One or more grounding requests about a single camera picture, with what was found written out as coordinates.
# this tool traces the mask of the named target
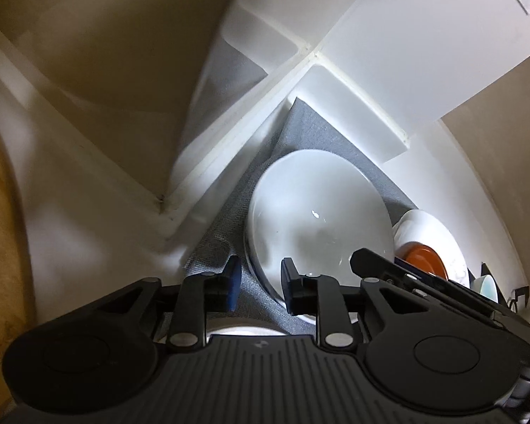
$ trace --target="gray towel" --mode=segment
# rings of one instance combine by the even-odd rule
[[[416,208],[368,157],[306,103],[297,99],[284,127],[262,146],[186,264],[187,275],[220,272],[231,255],[238,255],[242,260],[241,291],[236,311],[228,316],[272,323],[293,335],[313,335],[315,327],[291,317],[261,287],[245,258],[243,231],[253,190],[264,171],[277,159],[292,151],[305,149],[330,151],[361,170],[382,196],[393,225],[408,210]]]

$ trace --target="white dish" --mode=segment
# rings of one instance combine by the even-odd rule
[[[292,258],[300,274],[333,276],[355,287],[361,282],[349,265],[355,250],[394,258],[390,218],[375,187],[353,164],[320,150],[294,151],[265,171],[246,235],[258,279],[280,302],[283,258]]]
[[[444,263],[449,280],[469,287],[469,273],[459,245],[442,222],[423,210],[409,210],[394,226],[394,252],[405,254],[416,243],[434,249]]]
[[[495,303],[499,302],[499,294],[497,293],[497,286],[495,285],[495,279],[493,279],[493,276],[487,274],[485,276],[477,277],[477,279],[471,283],[471,290],[474,292],[476,291]]]

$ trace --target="white plate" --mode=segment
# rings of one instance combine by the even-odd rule
[[[424,210],[409,210],[394,226],[394,251],[404,258],[410,248],[421,243],[432,247],[444,263],[449,280],[469,287],[464,255],[448,228]]]
[[[300,274],[325,274],[356,287],[361,278],[349,265],[355,250],[394,258],[389,214],[375,187],[353,164],[320,150],[294,151],[265,171],[246,234],[255,273],[278,301],[283,258],[292,258]]]

